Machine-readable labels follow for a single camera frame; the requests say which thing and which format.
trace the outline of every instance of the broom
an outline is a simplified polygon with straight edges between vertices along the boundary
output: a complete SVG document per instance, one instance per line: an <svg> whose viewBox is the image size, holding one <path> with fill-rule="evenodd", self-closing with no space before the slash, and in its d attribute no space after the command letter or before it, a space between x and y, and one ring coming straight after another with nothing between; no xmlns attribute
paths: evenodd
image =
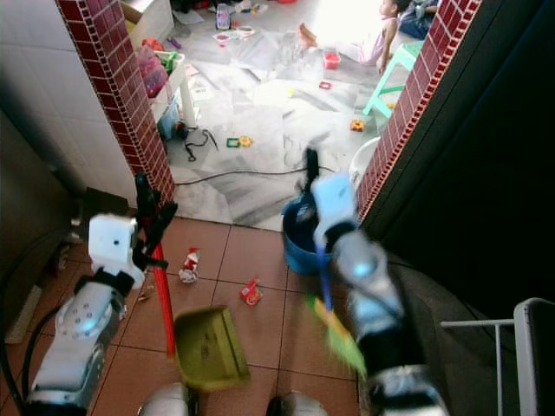
<svg viewBox="0 0 555 416"><path fill-rule="evenodd" d="M325 259L325 250L317 248L318 261L320 263L320 279L322 281L322 293L324 303L315 296L307 296L307 303L316 315L328 327L328 345L341 360L353 367L363 378L366 378L366 366L364 356L356 345L350 332L341 324L339 318L333 311L331 301L330 276L328 275Z"/></svg>

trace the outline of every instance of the bottle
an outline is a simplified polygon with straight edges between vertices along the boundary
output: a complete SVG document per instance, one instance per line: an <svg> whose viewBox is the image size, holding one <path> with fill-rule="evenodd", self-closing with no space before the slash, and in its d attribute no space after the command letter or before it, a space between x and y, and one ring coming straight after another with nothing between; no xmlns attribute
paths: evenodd
<svg viewBox="0 0 555 416"><path fill-rule="evenodd" d="M229 30L232 28L232 18L229 14L227 4L220 3L216 9L216 29Z"/></svg>

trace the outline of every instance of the red broom handle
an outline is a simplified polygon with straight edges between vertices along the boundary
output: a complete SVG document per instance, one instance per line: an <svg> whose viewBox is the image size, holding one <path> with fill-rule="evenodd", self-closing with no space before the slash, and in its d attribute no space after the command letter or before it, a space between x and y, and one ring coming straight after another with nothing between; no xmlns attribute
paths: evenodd
<svg viewBox="0 0 555 416"><path fill-rule="evenodd" d="M153 258L156 260L164 260L162 244L158 244L156 249L154 249ZM160 306L162 307L162 317L164 318L164 328L166 329L167 354L174 356L175 333L173 332L172 300L170 298L170 288L167 284L167 274L164 269L155 267L154 276L156 277L156 286L158 288Z"/></svg>

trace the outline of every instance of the pink bag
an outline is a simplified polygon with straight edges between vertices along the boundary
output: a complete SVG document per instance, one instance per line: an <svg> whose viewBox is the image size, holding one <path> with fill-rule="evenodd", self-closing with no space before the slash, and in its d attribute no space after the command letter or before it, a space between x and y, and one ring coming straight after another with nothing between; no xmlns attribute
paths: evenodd
<svg viewBox="0 0 555 416"><path fill-rule="evenodd" d="M166 85L167 72L162 66L160 58L156 56L153 49L143 45L137 52L140 75L147 89L148 98L154 98Z"/></svg>

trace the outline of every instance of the white tile wall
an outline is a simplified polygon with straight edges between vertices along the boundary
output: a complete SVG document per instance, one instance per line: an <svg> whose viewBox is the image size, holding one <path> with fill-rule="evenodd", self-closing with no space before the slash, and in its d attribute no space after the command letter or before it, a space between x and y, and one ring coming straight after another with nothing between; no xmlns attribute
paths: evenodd
<svg viewBox="0 0 555 416"><path fill-rule="evenodd" d="M0 0L2 43L75 51L54 0Z"/></svg>
<svg viewBox="0 0 555 416"><path fill-rule="evenodd" d="M0 0L0 104L73 185L134 205L134 181L54 0Z"/></svg>

